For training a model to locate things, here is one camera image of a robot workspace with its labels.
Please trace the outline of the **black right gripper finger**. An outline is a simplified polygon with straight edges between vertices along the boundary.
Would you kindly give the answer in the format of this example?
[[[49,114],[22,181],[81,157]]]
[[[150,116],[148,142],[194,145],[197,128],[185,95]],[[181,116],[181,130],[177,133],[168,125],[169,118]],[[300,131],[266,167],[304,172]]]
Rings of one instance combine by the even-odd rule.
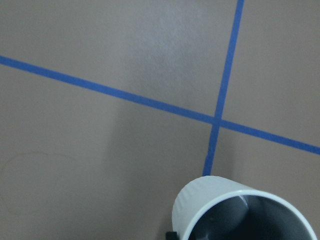
[[[166,240],[177,240],[177,232],[175,231],[168,231],[165,233]]]

